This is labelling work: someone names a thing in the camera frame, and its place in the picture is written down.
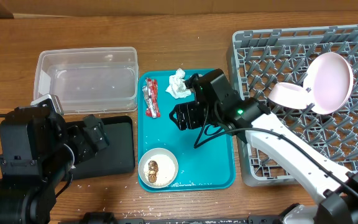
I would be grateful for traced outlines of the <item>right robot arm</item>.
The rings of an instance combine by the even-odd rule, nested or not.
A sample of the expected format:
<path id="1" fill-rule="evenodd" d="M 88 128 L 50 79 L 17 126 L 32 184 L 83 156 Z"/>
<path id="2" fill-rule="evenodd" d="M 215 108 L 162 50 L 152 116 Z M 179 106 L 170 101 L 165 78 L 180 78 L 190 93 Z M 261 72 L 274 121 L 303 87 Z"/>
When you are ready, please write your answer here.
<path id="1" fill-rule="evenodd" d="M 272 158 L 310 194 L 314 207 L 294 204 L 281 215 L 280 223 L 358 224 L 358 172 L 318 153 L 259 100 L 242 100 L 222 70 L 195 73 L 182 84 L 195 99 L 170 112 L 178 128 L 204 129 L 208 124 L 222 128 L 205 140 L 196 139 L 195 148 L 225 134 L 237 136 Z"/>

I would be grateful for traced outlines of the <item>pink bowl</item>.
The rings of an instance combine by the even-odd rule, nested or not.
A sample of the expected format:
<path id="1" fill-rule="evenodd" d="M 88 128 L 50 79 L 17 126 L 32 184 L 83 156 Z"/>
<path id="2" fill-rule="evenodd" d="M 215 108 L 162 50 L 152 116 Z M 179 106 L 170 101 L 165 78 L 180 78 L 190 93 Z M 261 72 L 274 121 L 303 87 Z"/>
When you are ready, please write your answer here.
<path id="1" fill-rule="evenodd" d="M 280 106 L 297 110 L 305 109 L 310 103 L 308 93 L 302 86 L 287 82 L 275 84 L 268 99 Z"/>

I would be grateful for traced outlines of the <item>grey bowl with rice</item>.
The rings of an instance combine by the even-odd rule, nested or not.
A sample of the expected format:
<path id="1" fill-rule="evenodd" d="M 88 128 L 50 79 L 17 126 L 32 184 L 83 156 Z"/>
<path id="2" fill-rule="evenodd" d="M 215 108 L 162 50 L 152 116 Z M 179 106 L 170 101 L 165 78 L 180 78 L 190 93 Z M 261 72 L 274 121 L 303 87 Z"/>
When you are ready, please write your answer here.
<path id="1" fill-rule="evenodd" d="M 162 189 L 173 183 L 178 174 L 175 155 L 164 148 L 148 150 L 141 156 L 138 166 L 140 181 L 152 189 Z"/>

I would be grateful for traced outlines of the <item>white tissue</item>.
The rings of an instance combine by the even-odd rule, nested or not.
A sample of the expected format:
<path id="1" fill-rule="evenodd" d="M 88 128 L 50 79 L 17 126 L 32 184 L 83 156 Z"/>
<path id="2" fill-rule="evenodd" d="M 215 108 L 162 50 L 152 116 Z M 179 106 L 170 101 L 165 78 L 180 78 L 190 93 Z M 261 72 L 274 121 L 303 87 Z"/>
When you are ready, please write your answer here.
<path id="1" fill-rule="evenodd" d="M 186 98 L 191 95 L 191 91 L 185 85 L 185 71 L 181 68 L 177 69 L 174 75 L 169 76 L 169 85 L 165 90 L 175 99 Z"/>

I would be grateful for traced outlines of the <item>large white plate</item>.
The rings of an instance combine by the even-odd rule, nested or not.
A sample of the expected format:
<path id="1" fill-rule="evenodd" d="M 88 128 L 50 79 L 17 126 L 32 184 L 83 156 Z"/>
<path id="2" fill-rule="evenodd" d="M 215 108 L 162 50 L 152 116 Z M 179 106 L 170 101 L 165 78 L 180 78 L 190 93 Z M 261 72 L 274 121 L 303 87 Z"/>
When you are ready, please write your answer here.
<path id="1" fill-rule="evenodd" d="M 353 71 L 347 60 L 334 52 L 324 53 L 306 71 L 306 103 L 314 104 L 312 111 L 317 114 L 331 114 L 345 105 L 353 84 Z"/>

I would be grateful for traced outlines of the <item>red foil wrapper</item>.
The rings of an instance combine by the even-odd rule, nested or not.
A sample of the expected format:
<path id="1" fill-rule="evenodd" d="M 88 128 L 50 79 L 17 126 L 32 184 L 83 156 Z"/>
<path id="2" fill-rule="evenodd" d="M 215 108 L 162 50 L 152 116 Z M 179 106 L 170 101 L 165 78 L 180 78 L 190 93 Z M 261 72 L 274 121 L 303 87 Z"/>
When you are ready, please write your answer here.
<path id="1" fill-rule="evenodd" d="M 159 118 L 161 116 L 157 103 L 158 83 L 151 78 L 145 79 L 145 85 L 142 87 L 144 100 L 147 105 L 145 115 L 151 118 Z"/>

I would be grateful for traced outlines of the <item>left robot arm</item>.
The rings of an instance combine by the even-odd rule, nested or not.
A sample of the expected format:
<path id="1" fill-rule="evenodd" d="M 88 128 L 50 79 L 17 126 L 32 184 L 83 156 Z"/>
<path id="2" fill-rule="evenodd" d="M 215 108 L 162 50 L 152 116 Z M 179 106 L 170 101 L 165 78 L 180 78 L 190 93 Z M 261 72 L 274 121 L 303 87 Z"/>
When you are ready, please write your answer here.
<path id="1" fill-rule="evenodd" d="M 69 126 L 48 106 L 16 108 L 0 124 L 0 223 L 48 223 L 73 180 L 71 168 L 109 146 L 101 119 L 89 115 Z"/>

